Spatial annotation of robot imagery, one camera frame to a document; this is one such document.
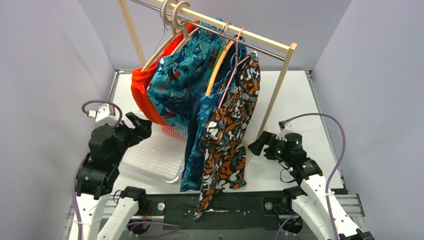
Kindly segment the camouflage orange black shorts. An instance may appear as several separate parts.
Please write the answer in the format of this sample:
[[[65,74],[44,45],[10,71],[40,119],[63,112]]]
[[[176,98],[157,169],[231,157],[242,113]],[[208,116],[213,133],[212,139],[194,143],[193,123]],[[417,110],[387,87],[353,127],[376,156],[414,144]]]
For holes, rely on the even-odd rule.
[[[215,109],[200,140],[204,166],[195,220],[203,215],[214,196],[246,185],[247,151],[243,139],[260,93],[257,52],[251,52],[237,68],[235,80],[239,83],[237,92]]]

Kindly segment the pink wire hanger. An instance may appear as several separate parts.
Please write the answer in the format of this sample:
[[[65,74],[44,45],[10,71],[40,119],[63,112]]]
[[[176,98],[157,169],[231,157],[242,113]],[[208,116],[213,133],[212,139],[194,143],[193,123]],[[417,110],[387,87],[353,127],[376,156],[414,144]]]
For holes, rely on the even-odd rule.
[[[233,78],[234,75],[237,71],[238,66],[246,59],[247,57],[247,48],[244,46],[241,48],[241,50],[239,50],[239,45],[241,43],[244,43],[244,38],[241,37],[242,32],[244,31],[244,27],[241,28],[241,30],[239,31],[237,37],[236,37],[236,42],[235,42],[235,50],[234,50],[234,57],[233,60],[230,62],[230,70],[231,70],[231,75],[225,80],[224,85],[221,88],[221,92],[222,92],[222,96],[220,98],[219,104],[218,104],[218,108],[221,108],[223,102],[226,99],[227,96],[227,92],[230,88],[230,86],[232,85],[233,82]]]

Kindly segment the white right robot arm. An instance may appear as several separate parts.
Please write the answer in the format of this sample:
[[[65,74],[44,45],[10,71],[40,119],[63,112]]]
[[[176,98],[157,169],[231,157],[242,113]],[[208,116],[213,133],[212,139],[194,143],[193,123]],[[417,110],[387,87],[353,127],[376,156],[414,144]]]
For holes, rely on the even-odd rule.
[[[248,145],[256,156],[264,152],[269,160],[282,162],[297,186],[286,188],[282,209],[303,219],[319,240],[372,240],[346,213],[335,194],[326,188],[327,179],[317,162],[307,156],[303,137],[289,132],[284,137],[263,131]]]

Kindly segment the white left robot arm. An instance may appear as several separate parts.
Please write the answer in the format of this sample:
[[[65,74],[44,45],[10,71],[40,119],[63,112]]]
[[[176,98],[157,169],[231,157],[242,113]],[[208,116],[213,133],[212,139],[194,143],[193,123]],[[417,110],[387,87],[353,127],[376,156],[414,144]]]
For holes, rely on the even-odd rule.
[[[127,186],[121,192],[118,213],[112,215],[100,228],[103,210],[120,174],[119,165],[127,150],[152,135],[152,122],[133,112],[126,113],[132,123],[124,121],[116,126],[104,124],[95,128],[88,142],[89,152],[78,167],[73,183],[74,232],[71,240],[117,240],[126,229],[131,217],[148,210],[146,190]]]

